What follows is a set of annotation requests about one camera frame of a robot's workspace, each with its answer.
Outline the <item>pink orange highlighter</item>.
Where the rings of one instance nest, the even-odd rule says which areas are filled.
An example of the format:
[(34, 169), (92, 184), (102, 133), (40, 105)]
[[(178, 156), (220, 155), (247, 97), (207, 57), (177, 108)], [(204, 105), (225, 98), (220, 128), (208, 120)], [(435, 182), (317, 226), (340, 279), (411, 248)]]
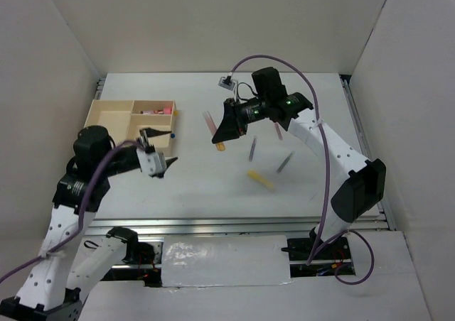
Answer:
[[(205, 119), (205, 122), (206, 122), (206, 124), (207, 124), (207, 126), (208, 126), (208, 128), (209, 128), (209, 130), (210, 130), (210, 132), (212, 134), (212, 136), (214, 136), (216, 131), (217, 131), (217, 127), (215, 125), (215, 122), (213, 121), (212, 116), (210, 115), (210, 112), (209, 111), (203, 112), (203, 117)], [(224, 145), (223, 142), (216, 143), (215, 147), (216, 147), (216, 149), (218, 151), (224, 151), (225, 150), (225, 145)]]

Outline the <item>purple pen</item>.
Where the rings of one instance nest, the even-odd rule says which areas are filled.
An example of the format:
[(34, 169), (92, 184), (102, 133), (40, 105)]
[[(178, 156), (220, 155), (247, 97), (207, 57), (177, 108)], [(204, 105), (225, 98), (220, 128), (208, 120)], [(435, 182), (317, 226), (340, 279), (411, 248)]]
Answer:
[(257, 136), (254, 136), (251, 147), (250, 147), (249, 157), (248, 157), (249, 162), (253, 161), (256, 145), (257, 145)]

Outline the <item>pink capped marker bottle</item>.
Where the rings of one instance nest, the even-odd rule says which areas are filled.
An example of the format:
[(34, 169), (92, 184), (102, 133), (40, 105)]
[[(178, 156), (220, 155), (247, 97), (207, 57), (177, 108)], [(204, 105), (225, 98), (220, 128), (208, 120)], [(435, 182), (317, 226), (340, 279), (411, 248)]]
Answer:
[(172, 108), (163, 108), (163, 109), (151, 109), (151, 110), (141, 110), (140, 114), (145, 115), (172, 115)]

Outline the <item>yellow highlighter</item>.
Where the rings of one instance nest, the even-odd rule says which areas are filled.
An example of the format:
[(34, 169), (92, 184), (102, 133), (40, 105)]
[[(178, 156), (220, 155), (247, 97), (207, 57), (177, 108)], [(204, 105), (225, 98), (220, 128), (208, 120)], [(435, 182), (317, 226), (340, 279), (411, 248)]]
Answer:
[(249, 170), (247, 171), (247, 176), (256, 183), (259, 183), (261, 186), (267, 188), (269, 191), (271, 192), (275, 191), (274, 184), (268, 179), (266, 179), (266, 177), (260, 175), (257, 171)]

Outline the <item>grey green pen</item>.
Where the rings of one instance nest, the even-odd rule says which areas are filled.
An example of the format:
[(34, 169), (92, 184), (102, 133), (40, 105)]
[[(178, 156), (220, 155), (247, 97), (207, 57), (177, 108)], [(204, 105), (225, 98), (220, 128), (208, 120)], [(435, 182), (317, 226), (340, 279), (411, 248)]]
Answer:
[(287, 164), (289, 163), (289, 161), (292, 159), (294, 155), (294, 152), (291, 152), (284, 160), (283, 162), (279, 165), (279, 167), (277, 168), (277, 173), (281, 173), (283, 171), (283, 169), (287, 166)]

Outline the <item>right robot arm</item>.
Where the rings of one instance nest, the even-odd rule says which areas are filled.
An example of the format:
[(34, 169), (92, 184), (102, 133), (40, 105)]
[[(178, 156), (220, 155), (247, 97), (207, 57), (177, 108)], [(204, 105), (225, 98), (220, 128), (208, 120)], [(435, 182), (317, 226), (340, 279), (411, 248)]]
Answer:
[(301, 93), (287, 93), (273, 67), (252, 73), (256, 95), (246, 101), (237, 97), (223, 103), (223, 119), (213, 143), (235, 140), (247, 133), (249, 124), (269, 119), (302, 141), (324, 162), (329, 184), (324, 188), (323, 211), (311, 232), (310, 250), (327, 258), (335, 249), (336, 235), (347, 230), (384, 195), (385, 164), (369, 160), (347, 144), (316, 115), (316, 106)]

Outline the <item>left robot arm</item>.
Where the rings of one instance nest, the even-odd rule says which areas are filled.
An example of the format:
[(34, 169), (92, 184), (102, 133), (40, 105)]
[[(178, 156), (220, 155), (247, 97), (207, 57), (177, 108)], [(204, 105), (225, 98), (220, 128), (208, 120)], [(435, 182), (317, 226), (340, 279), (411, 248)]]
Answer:
[(34, 259), (1, 277), (30, 268), (15, 296), (1, 301), (1, 315), (12, 320), (78, 320), (91, 290), (113, 265), (153, 263), (154, 248), (139, 241), (125, 227), (110, 229), (102, 243), (80, 265), (74, 266), (85, 232), (110, 189), (109, 178), (139, 169), (151, 178), (162, 178), (175, 158), (166, 158), (149, 143), (163, 131), (146, 127), (135, 140), (114, 144), (99, 125), (78, 132), (74, 156), (57, 184), (47, 234)]

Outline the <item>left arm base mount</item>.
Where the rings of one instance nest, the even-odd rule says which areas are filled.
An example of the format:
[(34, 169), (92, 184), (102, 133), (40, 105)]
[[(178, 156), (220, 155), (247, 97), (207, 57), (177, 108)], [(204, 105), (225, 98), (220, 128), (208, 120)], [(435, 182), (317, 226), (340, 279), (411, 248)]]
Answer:
[(161, 285), (161, 243), (156, 245), (133, 240), (120, 241), (126, 246), (125, 254), (115, 261), (102, 281), (138, 281), (145, 286)]

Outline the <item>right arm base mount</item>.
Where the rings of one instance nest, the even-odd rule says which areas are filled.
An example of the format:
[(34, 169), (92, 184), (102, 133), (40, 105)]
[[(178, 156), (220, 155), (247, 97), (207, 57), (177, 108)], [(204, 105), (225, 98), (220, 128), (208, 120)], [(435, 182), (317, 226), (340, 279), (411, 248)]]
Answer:
[(311, 249), (310, 238), (287, 239), (287, 245), (282, 248), (282, 252), (289, 257), (292, 278), (333, 276), (337, 268), (340, 276), (350, 276), (355, 273), (348, 240), (345, 237), (341, 237), (317, 253), (311, 264), (307, 266), (306, 261)]

